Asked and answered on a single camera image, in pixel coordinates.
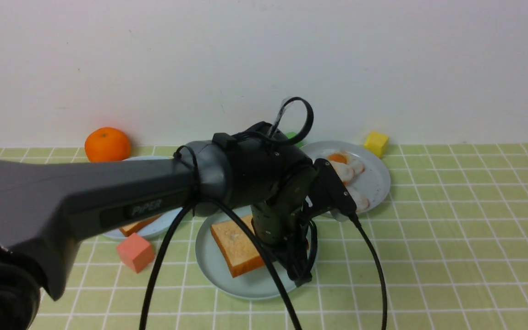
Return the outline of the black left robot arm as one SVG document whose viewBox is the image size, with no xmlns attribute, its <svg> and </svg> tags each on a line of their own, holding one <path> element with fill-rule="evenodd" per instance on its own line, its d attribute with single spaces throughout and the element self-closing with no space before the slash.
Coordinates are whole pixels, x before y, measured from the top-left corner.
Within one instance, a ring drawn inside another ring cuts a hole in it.
<svg viewBox="0 0 528 330">
<path fill-rule="evenodd" d="M 211 141 L 180 146 L 171 159 L 52 165 L 0 159 L 0 330 L 27 330 L 41 289 L 54 301 L 61 298 L 84 240 L 180 208 L 149 278 L 139 324 L 144 330 L 160 265 L 185 215 L 223 211 L 238 222 L 233 210 L 247 205 L 255 211 L 248 238 L 301 329 L 272 262 L 298 286 L 310 281 L 305 236 L 312 226 L 302 210 L 320 168 L 296 146 L 304 133 L 266 136 L 270 126 L 217 133 Z"/>
</svg>

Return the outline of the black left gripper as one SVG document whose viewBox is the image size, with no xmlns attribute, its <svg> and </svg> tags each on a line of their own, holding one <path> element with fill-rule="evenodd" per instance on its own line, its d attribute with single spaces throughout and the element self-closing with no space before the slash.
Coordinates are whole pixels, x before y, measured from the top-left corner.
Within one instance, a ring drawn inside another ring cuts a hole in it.
<svg viewBox="0 0 528 330">
<path fill-rule="evenodd" d="M 317 176 L 312 165 L 300 166 L 281 180 L 272 197 L 251 205 L 255 236 L 263 245 L 280 249 L 277 261 L 296 287 L 312 281 L 314 249 L 309 252 L 303 206 Z"/>
</svg>

